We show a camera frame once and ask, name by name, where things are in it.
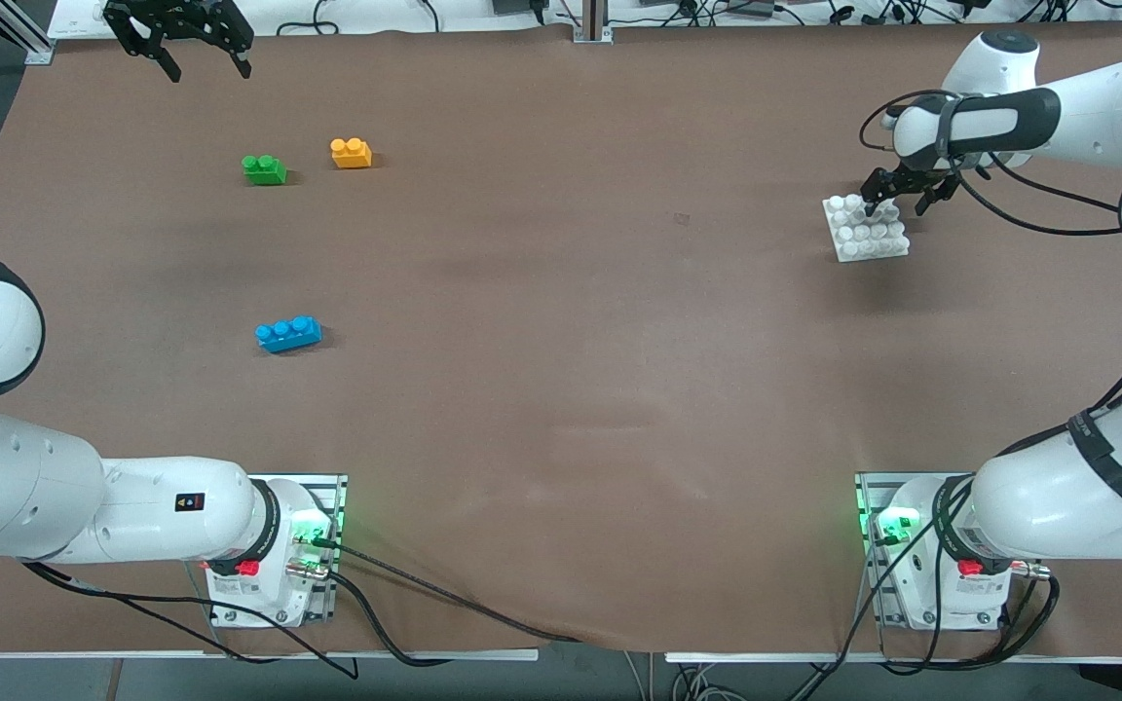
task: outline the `white robot link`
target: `white robot link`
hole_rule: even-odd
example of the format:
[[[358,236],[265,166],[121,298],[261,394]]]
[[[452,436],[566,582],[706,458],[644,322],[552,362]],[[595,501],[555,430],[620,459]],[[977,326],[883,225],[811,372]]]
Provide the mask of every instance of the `white robot link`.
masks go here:
[[[962,172],[983,173],[995,158],[1009,168],[1032,156],[1122,168],[1122,63],[1037,85],[1037,55],[1028,35],[987,31],[940,90],[888,110],[882,127],[900,164],[864,183],[868,207],[916,192],[922,213],[963,186]],[[1118,214],[1122,231],[1122,196]],[[996,627],[1012,570],[1034,573],[1028,560],[1122,559],[1122,390],[1112,393],[975,476],[910,480],[870,520],[890,562],[909,550],[894,581],[910,627]]]
[[[0,395],[28,377],[44,343],[37,298],[0,262]],[[292,480],[264,482],[205,458],[110,461],[76,436],[0,416],[0,555],[50,564],[199,560],[213,600],[300,625],[316,551],[298,537],[330,532],[331,518]],[[270,625],[214,612],[218,625]]]

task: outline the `brown table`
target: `brown table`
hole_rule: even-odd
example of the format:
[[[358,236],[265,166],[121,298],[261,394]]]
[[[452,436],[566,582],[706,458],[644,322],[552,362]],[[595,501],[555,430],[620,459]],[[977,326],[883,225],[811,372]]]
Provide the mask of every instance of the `brown table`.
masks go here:
[[[0,139],[0,258],[48,319],[0,412],[108,456],[348,473],[353,543],[598,645],[833,652],[855,471],[974,469],[1122,372],[1122,240],[1014,230],[958,196],[909,219],[909,257],[834,259],[820,200],[891,165],[859,120],[939,84],[977,30],[268,37],[248,81],[175,44],[178,85],[63,45]],[[1042,80],[1122,58],[1122,24],[1033,31]],[[377,167],[338,172],[333,137],[369,139]],[[288,185],[241,179],[263,151]],[[1034,221],[1100,219],[983,187]],[[329,338],[258,351],[255,325],[293,314]],[[1055,564],[1032,652],[1122,656],[1122,564]],[[191,590],[175,563],[79,573]],[[355,577],[405,647],[534,644]],[[374,647],[347,600],[307,635]],[[0,559],[0,652],[187,647]]]

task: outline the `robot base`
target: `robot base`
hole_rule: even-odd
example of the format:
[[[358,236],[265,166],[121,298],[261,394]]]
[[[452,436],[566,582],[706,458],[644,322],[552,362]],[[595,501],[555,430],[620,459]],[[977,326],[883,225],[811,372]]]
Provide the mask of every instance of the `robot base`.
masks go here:
[[[872,585],[885,568],[907,550],[919,528],[929,525],[934,496],[945,476],[920,473],[864,473],[856,489],[861,507],[867,510],[867,536],[872,542],[886,536],[901,541],[895,545],[875,545],[873,566],[867,570]],[[934,630],[938,621],[938,590],[935,577],[941,577],[941,629],[996,630],[1002,605],[1006,602],[1011,572],[997,575],[963,575],[958,564],[944,551],[938,563],[938,535],[929,529],[882,583],[875,599],[877,625]]]
[[[267,476],[254,476],[264,479]],[[329,491],[318,498],[315,491]],[[297,536],[333,536],[334,523],[343,507],[343,478],[338,476],[272,476],[267,485],[279,498],[279,532],[275,545],[258,563],[255,575],[219,577],[205,570],[205,584],[214,601],[236,603],[270,616],[277,624],[300,626],[330,617],[334,596],[331,585],[298,573],[286,564],[327,566],[330,555],[312,545],[297,543]],[[257,616],[214,607],[210,624],[218,627],[269,627]]]

